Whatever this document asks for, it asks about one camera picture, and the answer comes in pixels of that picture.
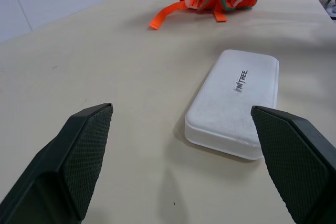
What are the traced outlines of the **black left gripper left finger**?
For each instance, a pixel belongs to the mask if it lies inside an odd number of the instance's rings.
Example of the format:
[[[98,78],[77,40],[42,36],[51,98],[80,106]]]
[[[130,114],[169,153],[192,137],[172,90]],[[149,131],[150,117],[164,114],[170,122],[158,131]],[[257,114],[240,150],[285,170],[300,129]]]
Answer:
[[[1,223],[82,223],[98,181],[113,105],[81,110],[31,160],[1,202]]]

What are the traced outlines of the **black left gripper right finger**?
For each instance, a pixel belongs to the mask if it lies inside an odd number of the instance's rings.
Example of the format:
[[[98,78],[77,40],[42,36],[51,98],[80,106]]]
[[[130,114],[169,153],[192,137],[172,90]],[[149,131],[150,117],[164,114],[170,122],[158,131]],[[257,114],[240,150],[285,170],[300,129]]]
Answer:
[[[335,147],[306,119],[253,106],[269,176],[295,223],[335,223]]]

